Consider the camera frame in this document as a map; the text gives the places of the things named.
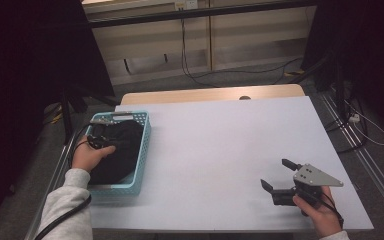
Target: black cable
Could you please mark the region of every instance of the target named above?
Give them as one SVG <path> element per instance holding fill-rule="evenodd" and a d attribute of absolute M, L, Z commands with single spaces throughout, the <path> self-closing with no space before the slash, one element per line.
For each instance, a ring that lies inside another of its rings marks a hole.
<path fill-rule="evenodd" d="M 338 210 L 336 209 L 336 206 L 335 204 L 333 204 L 333 200 L 330 199 L 329 197 L 326 197 L 329 199 L 329 201 L 331 201 L 332 205 L 333 206 L 330 206 L 329 204 L 327 204 L 325 201 L 321 200 L 321 199 L 318 199 L 316 197 L 314 197 L 313 195 L 307 193 L 306 191 L 303 191 L 302 189 L 300 188 L 297 188 L 296 189 L 298 191 L 298 193 L 301 193 L 301 194 L 304 194 L 306 195 L 307 197 L 317 201 L 318 203 L 322 204 L 323 206 L 327 207 L 329 210 L 331 210 L 333 213 L 335 213 L 335 215 L 338 217 L 338 222 L 339 222 L 339 226 L 341 227 L 341 229 L 343 229 L 344 227 L 344 218 L 342 217 L 342 215 L 338 212 Z"/>
<path fill-rule="evenodd" d="M 180 20 L 181 23 L 182 23 L 182 69 L 183 69 L 183 73 L 189 77 L 190 79 L 192 79 L 195 83 L 197 84 L 200 84 L 200 85 L 204 85 L 204 86 L 209 86 L 209 87 L 214 87 L 214 88 L 219 88 L 219 86 L 216 86 L 216 85 L 213 85 L 213 84 L 208 84 L 208 83 L 202 83 L 202 82 L 199 82 L 195 79 L 195 77 L 192 76 L 192 74 L 189 72 L 189 67 L 188 67 L 188 61 L 187 61 L 187 58 L 186 58 L 186 41 L 185 41 L 185 35 L 186 35 L 186 31 L 185 31 L 185 20 L 184 19 L 181 19 Z"/>
<path fill-rule="evenodd" d="M 364 110 L 363 110 L 363 107 L 361 105 L 360 100 L 357 97 L 356 97 L 356 100 L 357 100 L 357 104 L 358 104 L 358 107 L 359 107 L 359 110 L 360 110 L 361 114 L 364 115 Z M 367 128 L 367 121 L 366 121 L 366 119 L 363 118 L 360 121 L 360 124 L 362 126 L 364 135 L 369 136 L 369 131 L 368 131 L 368 128 Z M 364 137 L 363 140 L 361 140 L 361 142 L 359 144 L 357 144 L 356 146 L 353 146 L 353 147 L 345 149 L 345 150 L 336 151 L 336 152 L 338 154 L 351 152 L 351 151 L 354 151 L 354 150 L 357 150 L 357 149 L 363 147 L 364 145 L 366 145 L 366 143 L 367 143 L 367 138 Z"/>
<path fill-rule="evenodd" d="M 285 63 L 285 64 L 283 65 L 283 67 L 282 67 L 282 74 L 280 75 L 279 79 L 277 79 L 274 83 L 272 83 L 272 85 L 275 85 L 275 84 L 277 84 L 280 80 L 282 80 L 283 75 L 285 74 L 285 68 L 286 68 L 286 66 L 288 66 L 289 64 L 291 64 L 291 63 L 293 63 L 293 62 L 295 62 L 295 61 L 297 61 L 297 60 L 299 60 L 299 59 L 302 59 L 302 58 L 295 58 L 295 59 L 293 59 L 293 60 L 291 60 L 291 61 Z"/>
<path fill-rule="evenodd" d="M 59 218 L 55 219 L 53 222 L 51 222 L 48 226 L 46 226 L 36 237 L 35 240 L 40 240 L 46 236 L 52 229 L 54 229 L 56 226 L 58 226 L 60 223 L 64 222 L 67 220 L 69 217 L 73 216 L 77 212 L 81 211 L 84 209 L 89 203 L 92 201 L 92 196 L 89 195 L 89 197 L 80 203 L 77 207 L 71 209 L 70 211 L 64 213 L 62 216 Z"/>
<path fill-rule="evenodd" d="M 77 140 L 79 139 L 80 134 L 81 134 L 87 127 L 92 126 L 92 125 L 93 125 L 92 123 L 88 123 L 88 124 L 84 125 L 84 126 L 77 132 L 77 134 L 75 135 L 75 137 L 74 137 L 74 139 L 73 139 L 73 142 L 74 142 L 74 143 L 77 143 Z M 71 151 L 71 154 L 69 155 L 69 158 L 68 158 L 68 166 L 69 166 L 69 168 L 71 168 L 71 164 L 72 164 L 72 162 L 73 162 L 73 157 L 74 157 L 74 152 L 76 151 L 76 149 L 77 149 L 77 147 L 78 147 L 79 145 L 77 145 L 77 146 L 75 147 L 75 149 L 74 149 L 73 151 Z"/>
<path fill-rule="evenodd" d="M 276 68 L 273 68 L 273 69 L 268 69 L 268 70 L 262 70 L 262 71 L 244 71 L 244 70 L 224 70 L 224 71 L 215 71 L 215 72 L 209 72 L 209 73 L 204 73 L 202 75 L 198 75 L 198 76 L 193 76 L 190 72 L 189 72 L 189 67 L 188 67 L 188 62 L 187 62 L 187 57 L 186 57 L 186 41 L 185 41 L 185 35 L 186 35 L 186 30 L 185 30 L 185 21 L 184 19 L 181 19 L 180 20 L 181 23 L 182 23 L 182 70 L 183 70 L 183 73 L 191 78 L 195 83 L 197 84 L 200 84 L 200 85 L 204 85 L 204 86 L 210 86 L 210 87 L 215 87 L 215 88 L 219 88 L 219 86 L 216 86 L 216 85 L 213 85 L 213 84 L 207 84 L 207 83 L 202 83 L 202 82 L 199 82 L 197 81 L 196 79 L 197 78 L 202 78 L 202 77 L 205 77 L 205 76 L 208 76 L 208 75 L 211 75 L 211 74 L 217 74 L 217 73 L 266 73 L 266 72 L 272 72 L 272 71 L 276 71 L 278 69 L 283 69 L 282 70 L 282 75 L 279 77 L 279 79 L 277 79 L 274 83 L 272 83 L 272 85 L 278 83 L 282 78 L 283 78 L 283 75 L 285 73 L 285 68 L 286 66 L 288 66 L 289 64 L 291 64 L 292 62 L 295 62 L 297 60 L 300 60 L 302 59 L 302 57 L 300 58 L 295 58 L 293 60 L 290 60 L 284 64 L 282 64 L 281 66 L 278 66 Z"/>
<path fill-rule="evenodd" d="M 74 152 L 76 152 L 77 148 L 78 148 L 80 145 L 85 144 L 85 143 L 87 143 L 87 141 L 83 141 L 83 142 L 77 144 L 77 146 L 74 148 Z"/>

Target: metal frame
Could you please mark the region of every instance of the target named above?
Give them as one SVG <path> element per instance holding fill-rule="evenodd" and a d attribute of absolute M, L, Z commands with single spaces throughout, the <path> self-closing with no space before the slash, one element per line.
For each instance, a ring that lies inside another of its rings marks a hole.
<path fill-rule="evenodd" d="M 325 100 L 324 103 L 326 105 L 326 108 L 328 109 L 332 117 L 334 119 L 340 119 L 338 113 L 335 110 L 335 101 L 331 97 L 327 98 L 325 95 L 323 95 L 323 99 Z M 358 138 L 356 132 L 351 127 L 345 125 L 344 127 L 341 127 L 341 131 L 347 139 L 348 143 L 351 145 L 351 147 L 356 147 L 361 144 L 361 140 Z M 384 197 L 384 173 L 380 170 L 379 166 L 376 164 L 376 161 L 373 159 L 373 157 L 370 155 L 370 153 L 365 147 L 356 149 L 354 150 L 354 152 L 366 172 L 372 178 L 379 192 Z"/>
<path fill-rule="evenodd" d="M 106 18 L 90 20 L 87 23 L 71 23 L 71 24 L 60 24 L 51 26 L 42 26 L 38 30 L 76 30 L 81 28 L 103 28 L 113 27 L 121 25 L 131 25 L 138 23 L 149 23 L 149 22 L 161 22 L 169 20 L 197 18 L 197 17 L 209 17 L 219 16 L 237 13 L 248 13 L 248 12 L 261 12 L 270 10 L 280 10 L 288 8 L 299 8 L 315 6 L 320 3 L 321 0 L 283 0 L 276 2 L 258 3 L 258 4 L 246 4 L 228 7 L 213 7 L 213 8 L 201 8 L 194 10 L 185 11 L 173 11 L 166 13 L 155 13 L 132 17 L 120 17 L 120 18 Z"/>

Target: dark background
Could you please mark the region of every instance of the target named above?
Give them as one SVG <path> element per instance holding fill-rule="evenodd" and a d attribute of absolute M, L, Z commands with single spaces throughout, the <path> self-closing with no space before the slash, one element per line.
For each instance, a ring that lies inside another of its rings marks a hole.
<path fill-rule="evenodd" d="M 0 0 L 0 204 L 29 159 L 44 108 L 80 85 L 114 95 L 90 29 L 44 26 L 86 22 L 78 0 Z"/>

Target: white table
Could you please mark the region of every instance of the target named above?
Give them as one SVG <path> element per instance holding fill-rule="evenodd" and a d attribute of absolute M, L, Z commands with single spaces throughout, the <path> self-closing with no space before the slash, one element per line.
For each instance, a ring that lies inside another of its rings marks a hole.
<path fill-rule="evenodd" d="M 137 197 L 94 199 L 92 226 L 151 232 L 297 232 L 296 207 L 274 206 L 260 178 L 293 186 L 282 158 L 343 181 L 332 188 L 346 230 L 373 225 L 308 97 L 123 105 L 147 110 L 152 134 Z"/>

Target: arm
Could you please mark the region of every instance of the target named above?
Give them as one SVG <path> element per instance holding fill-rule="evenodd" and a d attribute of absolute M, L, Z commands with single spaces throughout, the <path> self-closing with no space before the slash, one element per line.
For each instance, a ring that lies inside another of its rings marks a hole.
<path fill-rule="evenodd" d="M 64 185 L 51 192 L 46 199 L 39 232 L 89 197 L 89 172 L 103 157 L 114 151 L 114 146 L 99 150 L 91 148 L 88 144 L 78 146 L 73 158 L 73 168 L 67 171 Z M 44 239 L 92 239 L 89 208 L 86 207 L 56 226 Z"/>
<path fill-rule="evenodd" d="M 333 201 L 329 187 L 323 186 L 322 190 Z M 322 200 L 332 206 L 325 195 L 322 195 Z M 323 205 L 313 208 L 298 196 L 294 196 L 293 201 L 311 218 L 320 240 L 349 240 L 347 233 L 339 225 L 338 217 L 329 208 Z"/>

